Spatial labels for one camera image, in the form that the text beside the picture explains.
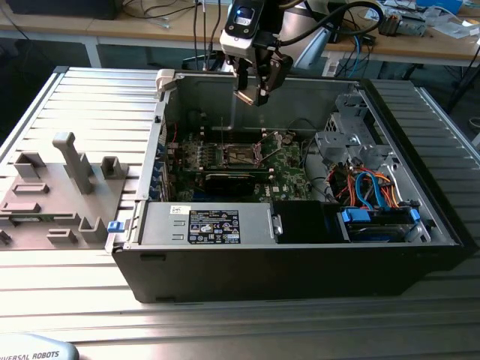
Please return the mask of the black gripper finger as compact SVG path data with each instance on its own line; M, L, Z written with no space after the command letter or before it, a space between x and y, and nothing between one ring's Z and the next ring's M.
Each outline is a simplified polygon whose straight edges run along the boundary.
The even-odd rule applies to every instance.
M235 90L245 90L248 86L249 62L244 58L226 55L226 63L232 66L236 78Z
M293 58L279 51L256 51L254 73L256 75L256 106L267 103L269 94L283 85L293 66Z

